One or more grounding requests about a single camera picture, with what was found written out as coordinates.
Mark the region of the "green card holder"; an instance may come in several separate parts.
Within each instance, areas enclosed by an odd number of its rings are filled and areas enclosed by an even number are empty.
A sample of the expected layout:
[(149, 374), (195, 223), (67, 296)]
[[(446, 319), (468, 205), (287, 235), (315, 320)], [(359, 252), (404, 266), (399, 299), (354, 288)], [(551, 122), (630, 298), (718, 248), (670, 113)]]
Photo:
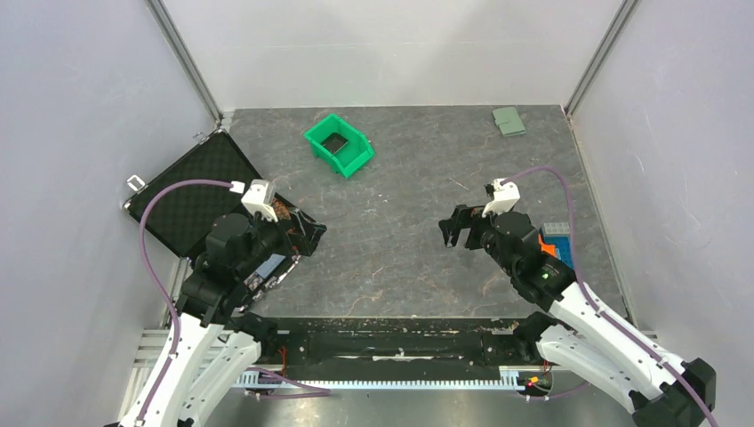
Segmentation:
[(493, 121), (504, 137), (518, 136), (526, 133), (526, 128), (515, 107), (494, 109)]

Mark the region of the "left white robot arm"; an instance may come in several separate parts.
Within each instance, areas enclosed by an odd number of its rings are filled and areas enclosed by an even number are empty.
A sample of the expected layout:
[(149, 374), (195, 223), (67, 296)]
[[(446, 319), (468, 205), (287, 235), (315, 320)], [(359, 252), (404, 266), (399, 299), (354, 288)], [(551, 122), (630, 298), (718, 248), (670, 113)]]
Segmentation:
[(146, 207), (140, 227), (191, 262), (152, 372), (122, 426), (199, 426), (254, 362), (279, 351), (277, 324), (251, 312), (255, 300), (303, 256), (327, 227), (286, 200), (247, 211)]

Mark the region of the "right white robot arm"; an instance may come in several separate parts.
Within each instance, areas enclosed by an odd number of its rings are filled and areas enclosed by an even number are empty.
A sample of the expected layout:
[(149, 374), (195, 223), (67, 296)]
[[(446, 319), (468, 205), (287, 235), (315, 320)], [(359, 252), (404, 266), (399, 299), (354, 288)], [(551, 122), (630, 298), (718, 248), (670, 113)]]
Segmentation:
[(664, 349), (579, 284), (571, 267), (542, 249), (528, 215), (484, 217), (478, 206), (458, 205), (438, 226), (448, 247), (467, 230), (465, 248), (485, 251), (539, 307), (514, 331), (520, 360), (572, 371), (621, 404), (637, 426), (715, 424), (715, 369)]

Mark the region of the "black card in bin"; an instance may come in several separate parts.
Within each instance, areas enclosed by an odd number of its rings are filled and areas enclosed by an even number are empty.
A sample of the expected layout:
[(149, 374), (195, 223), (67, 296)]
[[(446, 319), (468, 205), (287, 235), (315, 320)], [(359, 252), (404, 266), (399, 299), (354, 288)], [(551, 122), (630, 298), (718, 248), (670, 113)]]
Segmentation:
[(321, 143), (322, 147), (333, 156), (348, 144), (348, 139), (339, 133), (331, 133)]

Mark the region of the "toy brick assembly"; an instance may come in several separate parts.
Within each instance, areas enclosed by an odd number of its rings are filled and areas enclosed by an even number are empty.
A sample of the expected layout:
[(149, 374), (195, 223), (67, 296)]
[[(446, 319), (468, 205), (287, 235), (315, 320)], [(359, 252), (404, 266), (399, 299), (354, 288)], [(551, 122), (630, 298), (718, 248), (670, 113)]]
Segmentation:
[(571, 229), (568, 222), (546, 222), (539, 228), (538, 241), (543, 252), (558, 258), (573, 270), (570, 235)]

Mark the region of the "green plastic bin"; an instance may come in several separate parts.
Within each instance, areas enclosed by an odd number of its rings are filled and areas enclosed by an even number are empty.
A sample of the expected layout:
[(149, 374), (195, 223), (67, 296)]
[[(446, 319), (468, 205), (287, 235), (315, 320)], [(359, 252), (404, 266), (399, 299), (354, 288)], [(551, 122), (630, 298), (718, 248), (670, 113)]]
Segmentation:
[(353, 125), (331, 113), (304, 134), (313, 156), (322, 159), (343, 178), (350, 179), (373, 157), (368, 138)]

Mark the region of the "black poker chip case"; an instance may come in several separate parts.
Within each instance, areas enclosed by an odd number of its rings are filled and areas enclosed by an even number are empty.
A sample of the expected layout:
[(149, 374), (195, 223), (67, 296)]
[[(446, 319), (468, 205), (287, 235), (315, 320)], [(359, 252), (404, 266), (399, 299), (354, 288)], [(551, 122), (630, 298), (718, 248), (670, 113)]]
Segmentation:
[[(141, 260), (162, 294), (167, 289), (151, 264), (146, 237), (153, 236), (190, 262), (191, 273), (176, 301), (179, 311), (247, 305), (301, 256), (253, 259), (253, 215), (241, 204), (241, 197), (255, 179), (270, 181), (228, 133), (218, 131), (126, 202), (126, 212), (139, 223)], [(276, 188), (274, 203), (293, 205)]]

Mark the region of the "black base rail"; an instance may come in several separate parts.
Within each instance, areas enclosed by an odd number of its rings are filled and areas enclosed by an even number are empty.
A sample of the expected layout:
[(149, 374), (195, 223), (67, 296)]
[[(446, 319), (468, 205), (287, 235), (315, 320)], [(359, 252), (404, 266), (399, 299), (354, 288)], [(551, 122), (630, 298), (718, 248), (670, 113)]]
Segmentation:
[(514, 335), (518, 318), (274, 318), (258, 365), (325, 381), (495, 380), (549, 372)]

